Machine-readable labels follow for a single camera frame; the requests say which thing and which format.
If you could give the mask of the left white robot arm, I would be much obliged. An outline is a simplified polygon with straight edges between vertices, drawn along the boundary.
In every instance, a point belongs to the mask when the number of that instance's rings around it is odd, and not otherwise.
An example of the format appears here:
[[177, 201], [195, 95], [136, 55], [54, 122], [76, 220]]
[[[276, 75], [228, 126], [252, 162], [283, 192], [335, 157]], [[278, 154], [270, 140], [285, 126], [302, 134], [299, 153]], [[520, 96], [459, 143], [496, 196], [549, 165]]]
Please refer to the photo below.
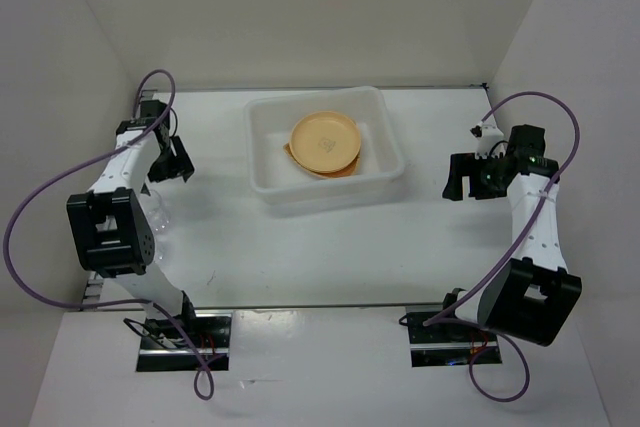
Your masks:
[[145, 300], [147, 331], [184, 347], [198, 337], [199, 322], [188, 295], [155, 262], [154, 232], [140, 203], [150, 183], [195, 173], [181, 139], [170, 134], [169, 116], [166, 103], [142, 101], [140, 116], [116, 130], [116, 147], [124, 150], [87, 192], [69, 197], [66, 210], [83, 269]]

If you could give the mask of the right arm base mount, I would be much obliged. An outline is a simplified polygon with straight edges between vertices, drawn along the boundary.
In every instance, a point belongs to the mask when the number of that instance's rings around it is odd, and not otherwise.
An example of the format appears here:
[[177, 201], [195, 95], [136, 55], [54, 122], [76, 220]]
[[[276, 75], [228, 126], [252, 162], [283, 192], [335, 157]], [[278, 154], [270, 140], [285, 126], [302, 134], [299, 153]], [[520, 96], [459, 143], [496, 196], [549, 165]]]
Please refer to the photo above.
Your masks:
[[398, 323], [407, 330], [413, 368], [467, 366], [471, 357], [480, 352], [477, 365], [501, 364], [497, 337], [458, 324], [423, 323], [442, 310], [442, 305], [428, 303], [405, 309]]

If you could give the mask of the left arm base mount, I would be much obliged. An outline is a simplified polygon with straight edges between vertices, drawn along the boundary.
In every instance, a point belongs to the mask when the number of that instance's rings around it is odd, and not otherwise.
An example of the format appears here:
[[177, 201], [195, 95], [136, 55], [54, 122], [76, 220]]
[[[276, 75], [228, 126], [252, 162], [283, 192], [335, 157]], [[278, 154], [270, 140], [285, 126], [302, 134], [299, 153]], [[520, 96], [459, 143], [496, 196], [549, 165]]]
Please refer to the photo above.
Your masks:
[[[232, 312], [197, 310], [183, 329], [212, 371], [227, 371]], [[125, 318], [123, 323], [140, 338], [137, 372], [194, 371], [200, 364], [188, 343], [168, 320], [143, 322]]]

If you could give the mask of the clear glass cup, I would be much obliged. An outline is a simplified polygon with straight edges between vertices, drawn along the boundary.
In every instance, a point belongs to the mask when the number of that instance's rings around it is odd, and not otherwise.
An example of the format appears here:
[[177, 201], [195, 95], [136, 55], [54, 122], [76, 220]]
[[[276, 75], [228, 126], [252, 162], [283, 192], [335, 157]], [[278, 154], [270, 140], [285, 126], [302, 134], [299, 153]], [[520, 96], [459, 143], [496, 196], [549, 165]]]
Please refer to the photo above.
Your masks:
[[167, 232], [170, 215], [161, 195], [153, 189], [140, 197], [143, 213], [151, 229], [158, 234]]
[[154, 262], [158, 265], [162, 265], [166, 260], [167, 246], [166, 243], [160, 239], [154, 239]]

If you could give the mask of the clear glass cup front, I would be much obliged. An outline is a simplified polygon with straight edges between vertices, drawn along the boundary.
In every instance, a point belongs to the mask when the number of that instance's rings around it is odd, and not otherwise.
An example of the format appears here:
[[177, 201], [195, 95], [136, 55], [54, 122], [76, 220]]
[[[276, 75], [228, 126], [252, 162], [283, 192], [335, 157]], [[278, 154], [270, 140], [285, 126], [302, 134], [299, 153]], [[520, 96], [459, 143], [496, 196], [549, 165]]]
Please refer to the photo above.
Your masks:
[[154, 239], [154, 262], [158, 265], [162, 265], [166, 260], [167, 246], [166, 243], [160, 239]]

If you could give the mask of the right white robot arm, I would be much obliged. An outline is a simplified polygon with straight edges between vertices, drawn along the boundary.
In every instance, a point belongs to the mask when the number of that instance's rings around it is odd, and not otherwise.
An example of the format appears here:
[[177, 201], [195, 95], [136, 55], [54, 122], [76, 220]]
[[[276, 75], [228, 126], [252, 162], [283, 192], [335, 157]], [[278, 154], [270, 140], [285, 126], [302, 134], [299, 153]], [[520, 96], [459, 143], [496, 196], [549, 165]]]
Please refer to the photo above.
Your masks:
[[550, 345], [582, 292], [561, 253], [556, 200], [557, 161], [545, 155], [544, 129], [518, 125], [509, 135], [489, 123], [471, 130], [473, 153], [450, 158], [443, 198], [460, 201], [507, 198], [512, 241], [501, 270], [467, 303], [438, 316], [438, 328], [450, 340], [473, 327], [494, 330], [541, 346]]

